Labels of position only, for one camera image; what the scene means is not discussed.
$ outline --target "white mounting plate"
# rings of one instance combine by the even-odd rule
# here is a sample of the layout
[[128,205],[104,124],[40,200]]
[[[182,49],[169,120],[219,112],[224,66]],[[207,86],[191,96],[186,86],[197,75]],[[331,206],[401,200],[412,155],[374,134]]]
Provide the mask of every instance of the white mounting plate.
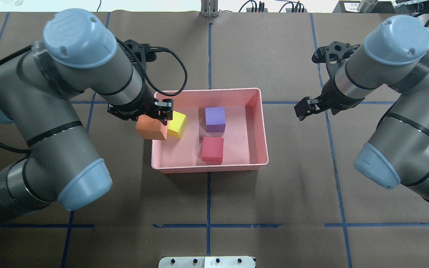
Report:
[[158,268],[256,268],[255,258],[250,256],[201,256],[201,257],[164,257]]

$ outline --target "blue tape grid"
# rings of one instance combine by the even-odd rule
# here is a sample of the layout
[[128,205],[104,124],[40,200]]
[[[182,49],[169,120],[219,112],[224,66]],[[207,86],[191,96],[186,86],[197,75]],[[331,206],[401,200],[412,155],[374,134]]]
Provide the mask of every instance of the blue tape grid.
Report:
[[[211,32],[213,23],[208,24],[208,89],[211,89]],[[297,102],[263,102],[263,104],[296,104]],[[152,224],[154,229],[165,228],[206,228],[206,255],[211,256],[211,228],[278,228],[282,224],[212,224],[211,223],[211,172],[206,183],[206,224]]]
[[[314,46],[315,50],[317,50],[317,37],[315,35],[315,23],[314,23],[314,17],[313,14],[310,14],[311,19],[311,26],[312,26],[312,35],[314,38]],[[322,81],[321,73],[320,73],[320,63],[317,63],[317,69],[319,73],[319,80],[320,80],[320,86],[321,88],[324,87],[324,83]],[[395,102],[361,102],[361,105],[393,105]],[[344,242],[345,242],[345,248],[347,253],[347,262],[349,264],[349,268],[352,268],[352,258],[350,254],[350,245],[349,245],[349,236],[347,233],[347,228],[353,228],[353,227],[429,227],[429,223],[347,223],[345,219],[345,213],[344,213],[344,206],[342,202],[342,192],[340,190],[340,181],[339,181],[339,172],[337,171],[337,160],[335,156],[335,149],[334,149],[334,140],[332,137],[332,130],[330,127],[330,121],[327,111],[325,111],[325,120],[327,122],[327,132],[329,136],[329,144],[330,144],[330,150],[332,155],[332,160],[334,162],[334,168],[335,168],[335,177],[336,177],[336,183],[337,183],[337,197],[339,199],[339,208],[340,208],[340,216],[342,219],[342,223],[329,223],[324,224],[324,227],[326,228],[342,228],[344,231]]]
[[[315,23],[314,23],[314,16],[312,13],[310,14],[310,21],[312,25],[312,36],[314,38],[314,47],[315,47],[315,50],[317,50],[318,48],[317,37],[315,36]],[[320,75],[320,63],[317,63],[317,69],[319,72],[320,87],[323,88],[324,82],[322,81],[322,77]],[[352,257],[350,255],[349,235],[347,233],[347,225],[345,221],[344,204],[342,201],[342,191],[340,190],[340,180],[339,180],[339,172],[337,170],[337,160],[335,156],[334,139],[332,138],[332,130],[330,128],[329,115],[327,111],[325,111],[325,121],[327,122],[327,132],[329,135],[330,153],[332,155],[332,161],[334,162],[334,168],[335,168],[335,180],[337,183],[337,198],[339,199],[340,217],[342,219],[342,230],[344,232],[344,243],[345,243],[345,252],[347,254],[347,263],[349,265],[349,268],[352,268]]]
[[[10,13],[7,12],[3,25],[0,30],[0,40],[2,38],[2,34],[4,32],[4,29],[6,27],[7,21],[10,17]],[[110,12],[107,14],[107,20],[105,26],[109,26],[109,19],[110,19]],[[317,37],[315,35],[315,23],[313,15],[310,14],[311,19],[311,26],[312,26],[312,34],[313,34],[313,40],[314,40],[314,46],[315,49],[317,49]],[[211,32],[212,32],[212,25],[213,23],[209,24],[208,29],[208,57],[209,57],[209,63],[208,63],[208,87],[209,89],[212,88],[212,73],[211,73]],[[321,77],[321,65],[317,64],[318,69],[318,75],[320,80],[320,86],[323,87],[323,81]],[[89,119],[87,122],[87,132],[90,128],[90,122],[92,120],[92,112],[94,105],[103,104],[106,105],[106,101],[95,101],[95,94],[92,96],[91,101],[72,101],[72,104],[90,104],[90,112],[89,112]],[[296,101],[264,101],[264,105],[296,105],[298,102]],[[394,102],[362,102],[361,105],[393,105]],[[327,122],[327,130],[329,135],[329,142],[331,147],[331,154],[332,154],[332,160],[334,162],[334,168],[335,168],[335,175],[336,175],[336,182],[337,182],[337,195],[339,199],[339,208],[341,213],[341,219],[342,223],[330,223],[325,224],[324,227],[326,228],[342,228],[344,230],[344,240],[345,240],[345,246],[346,246],[346,253],[347,253],[347,261],[349,264],[349,268],[352,267],[352,260],[350,255],[350,248],[349,248],[349,239],[347,235],[347,227],[429,227],[429,223],[347,223],[345,220],[344,215],[344,208],[342,203],[342,194],[340,190],[340,182],[339,182],[339,174],[337,172],[337,161],[335,158],[335,150],[333,146],[333,138],[332,138],[332,132],[330,128],[330,121],[328,117],[328,113],[325,112],[325,120]],[[93,229],[95,230],[94,224],[73,224],[73,217],[74,212],[70,213],[69,222],[68,224],[4,224],[0,226],[1,228],[35,228],[35,229],[62,229],[67,228],[67,234],[66,234],[66,242],[64,246],[64,253],[63,258],[61,262],[61,268],[65,267],[66,259],[67,259],[67,251],[69,249],[69,242],[70,242],[70,233],[71,230],[74,229]],[[153,224],[154,229],[169,229],[169,228],[206,228],[206,254],[209,256],[211,254],[211,228],[278,228],[281,227],[282,224],[211,224],[211,173],[208,173],[207,178],[207,224],[163,224],[162,226],[157,226],[156,224]]]

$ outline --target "orange cube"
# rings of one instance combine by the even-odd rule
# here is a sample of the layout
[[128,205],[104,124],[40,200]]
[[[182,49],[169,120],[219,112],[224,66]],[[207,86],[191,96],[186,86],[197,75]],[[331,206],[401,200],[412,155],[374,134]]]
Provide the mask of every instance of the orange cube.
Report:
[[163,125],[158,119],[153,119],[148,115],[140,115],[135,127],[138,134],[143,139],[148,140],[166,140],[168,125]]

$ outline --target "foam block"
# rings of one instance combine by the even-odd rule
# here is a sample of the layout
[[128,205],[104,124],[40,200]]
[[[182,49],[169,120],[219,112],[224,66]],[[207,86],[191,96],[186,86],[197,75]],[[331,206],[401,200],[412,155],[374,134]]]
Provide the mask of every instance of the foam block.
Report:
[[201,159],[205,162],[218,162],[223,161],[223,146],[225,139],[214,137],[203,137],[203,149],[201,152]]
[[163,125],[160,120],[153,119],[148,115],[140,115],[138,117],[135,129],[143,139],[148,140],[165,141],[168,133],[167,125]]
[[224,107],[208,107],[204,109],[206,115],[206,132],[224,132],[226,117]]
[[173,119],[168,121],[168,135],[181,139],[187,126],[186,115],[173,111]]

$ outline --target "purple cube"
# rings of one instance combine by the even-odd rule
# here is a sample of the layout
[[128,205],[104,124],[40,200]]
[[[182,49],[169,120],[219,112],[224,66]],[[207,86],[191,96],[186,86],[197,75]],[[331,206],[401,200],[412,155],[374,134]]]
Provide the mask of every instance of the purple cube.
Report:
[[226,117],[224,107],[208,107],[204,109],[206,115],[206,132],[224,132]]

